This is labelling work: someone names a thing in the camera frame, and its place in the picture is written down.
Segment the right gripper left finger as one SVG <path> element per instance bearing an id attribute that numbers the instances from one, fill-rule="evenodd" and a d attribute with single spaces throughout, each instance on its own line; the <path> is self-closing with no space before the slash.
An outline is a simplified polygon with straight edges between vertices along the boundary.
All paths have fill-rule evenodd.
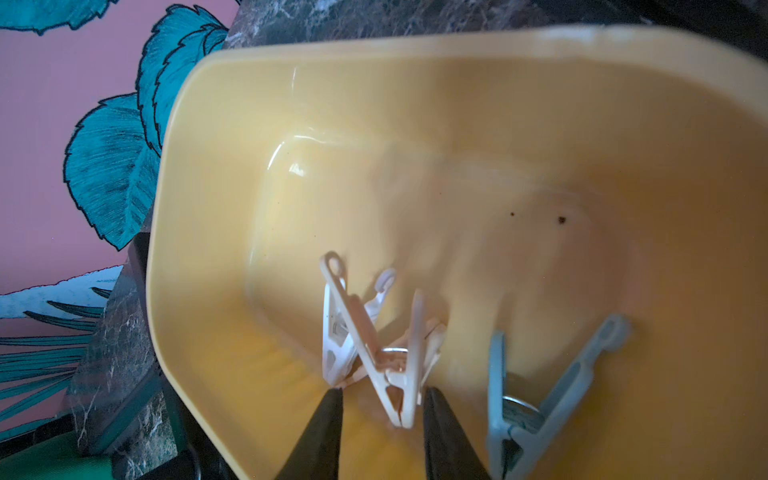
<path id="1" fill-rule="evenodd" d="M 329 389 L 276 479 L 338 479 L 343 390 Z"/>

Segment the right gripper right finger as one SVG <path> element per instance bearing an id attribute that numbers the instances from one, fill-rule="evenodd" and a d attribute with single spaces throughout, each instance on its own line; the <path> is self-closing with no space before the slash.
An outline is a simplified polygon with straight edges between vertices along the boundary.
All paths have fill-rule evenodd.
<path id="1" fill-rule="evenodd" d="M 445 395 L 425 390 L 423 431 L 426 478 L 490 479 Z"/>

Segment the white clothespin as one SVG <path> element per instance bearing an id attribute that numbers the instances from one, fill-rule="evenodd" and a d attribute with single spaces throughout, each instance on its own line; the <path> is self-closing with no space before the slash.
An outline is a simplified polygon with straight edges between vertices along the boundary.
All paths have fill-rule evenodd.
<path id="1" fill-rule="evenodd" d="M 373 319 L 382 310 L 396 280 L 396 271 L 383 271 L 375 282 L 376 296 L 363 303 L 346 289 L 346 267 L 341 257 L 329 251 L 320 259 L 326 281 L 323 313 L 323 375 L 330 384 L 342 384 L 357 354 L 362 367 L 349 378 L 354 383 L 366 374 L 390 422 L 410 429 L 416 408 L 422 404 L 422 389 L 440 357 L 447 327 L 424 313 L 424 296 L 416 291 L 411 305 L 410 326 L 392 346 L 379 341 Z"/>

